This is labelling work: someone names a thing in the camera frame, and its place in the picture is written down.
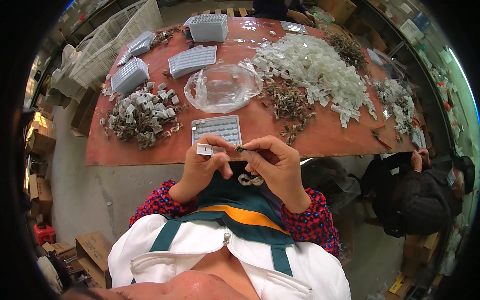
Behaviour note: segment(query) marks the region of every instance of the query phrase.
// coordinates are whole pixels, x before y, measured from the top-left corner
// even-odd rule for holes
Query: yellow stripe
[[[241,224],[269,227],[269,228],[281,231],[287,235],[290,235],[290,233],[280,228],[280,226],[275,224],[267,216],[261,213],[244,210],[240,208],[235,208],[229,205],[213,205],[213,206],[201,208],[197,211],[194,211],[192,214],[197,212],[203,212],[203,211],[226,212],[229,217],[231,217],[233,220]]]

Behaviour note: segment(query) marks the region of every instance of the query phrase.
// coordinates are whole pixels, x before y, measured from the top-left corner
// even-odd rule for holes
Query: hand
[[[197,144],[223,147],[227,152],[233,152],[233,145],[216,135],[204,135],[188,149],[183,177],[169,191],[172,200],[180,204],[188,203],[203,191],[212,181],[216,170],[219,170],[225,179],[230,179],[233,175],[233,171],[228,164],[230,157],[226,153],[218,153],[214,157],[198,155]]]
[[[287,17],[294,19],[295,22],[297,22],[298,24],[307,25],[307,26],[310,25],[310,20],[307,18],[306,15],[304,15],[301,12],[288,10]]]
[[[306,14],[307,17],[315,24],[315,26],[318,25],[318,20],[317,20],[317,18],[315,18],[314,15],[312,15],[312,14],[309,13],[308,11],[305,11],[305,14]]]
[[[416,150],[413,150],[412,153],[412,167],[415,171],[421,172],[422,158]]]
[[[421,159],[423,160],[423,164],[429,166],[430,165],[430,156],[428,154],[428,150],[425,148],[420,148],[419,154]]]
[[[310,197],[301,183],[297,150],[273,136],[255,139],[242,147],[246,151],[241,155],[248,161],[245,170],[260,174],[291,213],[301,214],[310,207]]]

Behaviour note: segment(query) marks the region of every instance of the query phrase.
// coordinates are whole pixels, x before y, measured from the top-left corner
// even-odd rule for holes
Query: red tabletop
[[[218,45],[217,59],[223,59],[225,63],[237,64],[244,58],[252,58],[255,55],[255,48],[262,43],[262,37],[269,41],[277,42],[287,31],[282,29],[280,21],[255,18],[228,18],[229,34],[225,43],[202,43],[204,46]],[[273,30],[276,36],[269,35]],[[307,27],[309,35],[322,38],[324,32],[318,29]],[[181,33],[175,34],[168,45],[160,45],[149,52],[140,55],[146,64],[149,64],[148,70],[151,82],[155,82],[153,94],[157,92],[157,86],[165,82],[167,89],[174,89],[180,99],[180,105],[187,103],[183,88],[186,85],[189,75],[179,79],[166,78],[162,72],[168,69],[168,59],[182,51],[187,50],[185,36]],[[367,55],[369,62],[369,71],[373,77],[378,80],[386,77],[383,70],[372,63]],[[112,67],[110,74],[115,74],[119,69],[117,63]],[[315,103],[317,116],[310,119],[308,127],[299,132],[293,147],[298,150],[301,157],[323,157],[323,156],[354,156],[354,155],[372,155],[381,153],[397,153],[413,151],[415,148],[410,137],[403,136],[404,142],[398,143],[396,140],[395,118],[389,118],[386,125],[379,130],[380,138],[389,144],[393,149],[388,150],[380,144],[372,135],[372,129],[384,122],[381,105],[373,86],[367,86],[367,92],[370,99],[375,104],[378,120],[370,116],[365,106],[360,108],[360,122],[351,119],[348,128],[342,128],[339,114],[332,111],[330,102],[325,108],[318,102]],[[173,133],[167,139],[157,139],[155,146],[149,147],[143,151],[138,150],[136,138],[129,142],[119,140],[113,131],[109,131],[109,139],[106,140],[104,127],[100,125],[100,119],[106,117],[107,110],[114,108],[114,102],[109,102],[108,97],[100,95],[96,111],[90,128],[88,144],[86,150],[85,163],[88,166],[136,166],[136,165],[162,165],[177,164],[185,161],[185,153],[192,146],[192,120],[224,116],[222,114],[209,114],[195,109],[192,105],[186,111],[178,114],[179,122],[183,122],[184,127],[179,132]],[[238,115],[240,119],[240,128],[243,143],[252,139],[273,135],[285,140],[279,134],[284,130],[285,125],[294,123],[290,120],[276,120],[273,108],[266,108],[261,100],[252,98],[250,103],[242,109],[233,111],[228,115]],[[170,125],[165,125],[164,130],[169,130]]]

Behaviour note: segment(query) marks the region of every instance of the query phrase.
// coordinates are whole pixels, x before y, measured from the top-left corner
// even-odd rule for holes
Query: black cap
[[[473,184],[475,183],[475,165],[468,156],[454,156],[452,160],[454,167],[463,173],[465,195],[468,195],[473,191]]]

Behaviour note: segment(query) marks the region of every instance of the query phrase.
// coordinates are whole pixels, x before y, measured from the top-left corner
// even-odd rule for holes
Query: red stool
[[[55,228],[45,222],[35,224],[34,228],[36,240],[38,241],[38,244],[40,246],[43,246],[43,244],[45,244],[46,242],[50,244],[55,244]]]

